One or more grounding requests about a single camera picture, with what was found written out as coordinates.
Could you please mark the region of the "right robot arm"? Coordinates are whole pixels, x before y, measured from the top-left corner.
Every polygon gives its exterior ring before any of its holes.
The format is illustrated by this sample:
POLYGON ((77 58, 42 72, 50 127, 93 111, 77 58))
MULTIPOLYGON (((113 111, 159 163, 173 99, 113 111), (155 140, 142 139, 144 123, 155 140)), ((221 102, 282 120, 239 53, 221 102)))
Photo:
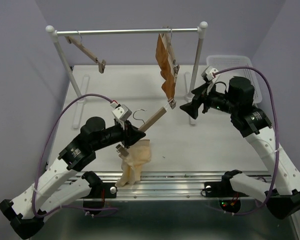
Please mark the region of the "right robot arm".
POLYGON ((254 86, 245 77, 231 78, 224 93, 206 82, 192 91, 191 102, 181 105, 180 109, 192 119, 198 117, 200 107, 204 114, 210 108, 228 113, 232 125, 253 147, 272 177, 272 182, 266 183, 240 170, 227 171, 220 182, 210 184, 206 196, 241 193, 265 202, 270 213, 283 220, 300 210, 300 171, 276 143, 276 132, 267 115, 253 105, 254 93, 254 86))

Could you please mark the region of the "cream beige underwear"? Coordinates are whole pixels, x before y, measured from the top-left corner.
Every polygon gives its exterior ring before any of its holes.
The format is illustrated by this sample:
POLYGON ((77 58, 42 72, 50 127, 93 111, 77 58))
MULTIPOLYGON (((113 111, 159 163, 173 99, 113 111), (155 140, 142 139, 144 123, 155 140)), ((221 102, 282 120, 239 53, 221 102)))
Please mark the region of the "cream beige underwear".
POLYGON ((116 148, 121 158, 122 175, 115 186, 119 188, 140 181, 143 165, 152 159, 150 140, 141 139, 128 149, 120 144, 116 148))

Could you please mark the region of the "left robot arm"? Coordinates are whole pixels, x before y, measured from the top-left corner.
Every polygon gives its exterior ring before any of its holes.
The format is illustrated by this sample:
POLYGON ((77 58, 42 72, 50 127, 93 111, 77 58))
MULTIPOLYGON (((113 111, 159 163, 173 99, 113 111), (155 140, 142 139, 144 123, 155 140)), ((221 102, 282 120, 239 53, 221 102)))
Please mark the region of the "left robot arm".
POLYGON ((49 215, 77 199, 88 195, 96 197, 103 191, 103 182, 93 171, 85 172, 71 185, 59 189, 96 159, 96 151, 117 143, 128 148, 145 135, 128 120, 123 125, 115 123, 107 128, 103 118, 89 118, 37 181, 19 196, 0 203, 1 212, 21 239, 31 238, 44 226, 49 215))

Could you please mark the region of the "beige clip hanger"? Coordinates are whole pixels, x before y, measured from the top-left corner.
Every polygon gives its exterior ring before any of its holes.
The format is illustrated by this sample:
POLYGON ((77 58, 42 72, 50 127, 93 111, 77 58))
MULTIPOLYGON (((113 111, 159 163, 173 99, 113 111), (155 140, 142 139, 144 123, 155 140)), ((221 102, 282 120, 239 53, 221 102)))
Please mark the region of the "beige clip hanger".
MULTIPOLYGON (((162 106, 155 114, 153 114, 147 121, 143 121, 143 124, 138 128, 141 132, 146 132, 151 126, 153 126, 164 114, 167 113, 168 108, 173 109, 176 106, 176 101, 170 98, 166 105, 162 106)), ((127 157, 129 155, 128 151, 121 144, 118 144, 116 151, 122 156, 127 157)))

